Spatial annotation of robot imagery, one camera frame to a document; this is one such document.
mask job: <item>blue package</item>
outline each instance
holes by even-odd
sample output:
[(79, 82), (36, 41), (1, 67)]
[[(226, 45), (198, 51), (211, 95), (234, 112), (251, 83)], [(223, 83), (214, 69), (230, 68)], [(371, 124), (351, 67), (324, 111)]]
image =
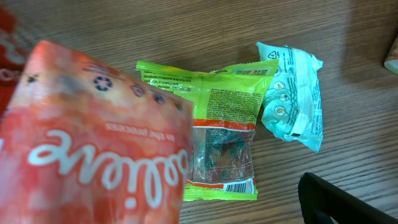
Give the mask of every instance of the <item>blue package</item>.
[(264, 98), (262, 123), (277, 138), (298, 140), (318, 152), (323, 140), (322, 104), (317, 71), (323, 62), (306, 51), (258, 42), (260, 59), (279, 59)]

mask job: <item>black object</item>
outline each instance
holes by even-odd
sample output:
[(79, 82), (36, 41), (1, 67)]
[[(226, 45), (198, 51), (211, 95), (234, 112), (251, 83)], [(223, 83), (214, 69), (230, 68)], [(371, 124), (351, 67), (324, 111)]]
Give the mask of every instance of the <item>black object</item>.
[(377, 223), (398, 224), (398, 220), (306, 172), (298, 183), (298, 197), (306, 224)]

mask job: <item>red package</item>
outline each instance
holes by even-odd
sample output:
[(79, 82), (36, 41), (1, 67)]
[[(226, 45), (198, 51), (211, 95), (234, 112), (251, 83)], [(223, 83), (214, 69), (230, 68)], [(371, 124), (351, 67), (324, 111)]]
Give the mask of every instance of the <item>red package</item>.
[(0, 130), (0, 224), (178, 223), (189, 101), (41, 41)]
[(22, 50), (12, 38), (15, 17), (0, 5), (0, 116), (6, 109), (25, 64)]

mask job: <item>plastic packaging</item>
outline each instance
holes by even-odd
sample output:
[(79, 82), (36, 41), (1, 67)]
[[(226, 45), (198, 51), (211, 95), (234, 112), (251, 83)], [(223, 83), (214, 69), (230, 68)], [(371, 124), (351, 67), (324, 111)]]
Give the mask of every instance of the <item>plastic packaging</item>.
[(225, 193), (209, 193), (208, 199), (231, 200), (227, 193), (256, 194), (250, 147), (277, 63), (232, 65), (203, 73), (138, 61), (145, 82), (194, 103), (192, 171), (184, 200), (204, 199), (201, 192), (189, 193), (198, 187)]
[(41, 41), (0, 136), (0, 223), (178, 223), (192, 104)]
[(0, 117), (25, 64), (25, 55), (12, 38), (15, 26), (15, 17), (0, 5)]
[(391, 47), (391, 50), (384, 62), (384, 66), (398, 75), (398, 37)]
[(256, 45), (262, 61), (279, 59), (264, 98), (261, 121), (275, 137), (298, 140), (318, 152), (323, 140), (323, 119), (317, 70), (323, 62), (303, 50), (260, 42)]

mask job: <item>wooden table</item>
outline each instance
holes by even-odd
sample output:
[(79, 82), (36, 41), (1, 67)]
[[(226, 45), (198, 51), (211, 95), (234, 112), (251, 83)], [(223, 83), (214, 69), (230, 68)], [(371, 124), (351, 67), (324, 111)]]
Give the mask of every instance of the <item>wooden table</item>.
[(398, 76), (382, 67), (396, 0), (2, 0), (31, 49), (52, 39), (135, 73), (136, 60), (210, 71), (259, 60), (257, 41), (307, 50), (319, 72), (324, 141), (313, 153), (258, 122), (258, 200), (185, 203), (181, 223), (302, 223), (297, 184), (313, 172), (398, 218)]

